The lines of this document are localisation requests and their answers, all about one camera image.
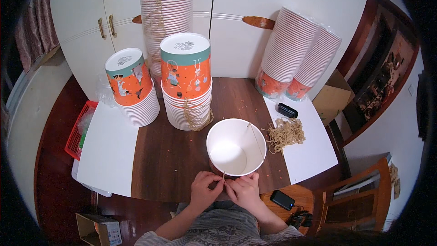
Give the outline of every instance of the wooden table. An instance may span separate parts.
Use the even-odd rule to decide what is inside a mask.
[[[259,129],[268,129],[268,123],[272,122],[253,79],[214,78],[212,98],[214,120],[201,131],[174,128],[167,120],[164,103],[160,99],[161,110],[156,120],[138,131],[131,197],[170,202],[189,201],[191,183],[196,174],[211,170],[206,136],[215,123],[227,118],[240,118]],[[291,184],[281,154],[267,151],[265,162],[258,173],[261,194]]]

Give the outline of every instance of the wooden chair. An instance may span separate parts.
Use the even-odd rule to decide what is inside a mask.
[[[308,235],[322,228],[381,231],[391,199],[386,158],[352,178],[314,192],[314,196],[316,205],[322,205],[322,212],[320,216],[313,215]]]
[[[289,185],[287,187],[281,188],[280,190],[282,191],[282,193],[285,193],[296,201],[296,205],[290,211],[283,209],[282,207],[270,200],[270,196],[273,192],[261,194],[261,200],[283,221],[286,221],[291,214],[297,211],[307,210],[309,213],[313,213],[314,196],[311,190],[297,184]],[[305,235],[308,232],[308,227],[301,226],[298,230]]]

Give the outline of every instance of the red plastic basket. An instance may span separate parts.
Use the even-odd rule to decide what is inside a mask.
[[[79,122],[80,118],[90,109],[90,108],[97,108],[98,102],[93,101],[87,101],[82,108],[82,111],[79,114],[79,117],[77,117],[76,123],[74,123],[74,127],[71,130],[70,137],[68,137],[67,144],[65,145],[65,152],[67,152],[70,156],[75,158],[76,160],[80,160],[80,155],[77,154],[79,151],[79,142],[80,138],[82,137],[79,134],[79,130],[77,128],[77,123]]]

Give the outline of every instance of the cardboard box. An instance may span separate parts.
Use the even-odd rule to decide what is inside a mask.
[[[76,213],[81,240],[93,246],[115,246],[122,243],[120,223],[100,215]]]
[[[349,84],[338,70],[335,70],[319,94],[313,105],[324,126],[327,126],[354,98]]]

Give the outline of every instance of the light switch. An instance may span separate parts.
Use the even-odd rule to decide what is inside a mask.
[[[414,92],[415,92],[415,91],[416,91],[416,90],[414,89],[414,87],[413,87],[412,85],[410,85],[410,86],[408,87],[408,92],[410,93],[411,96],[414,95]]]

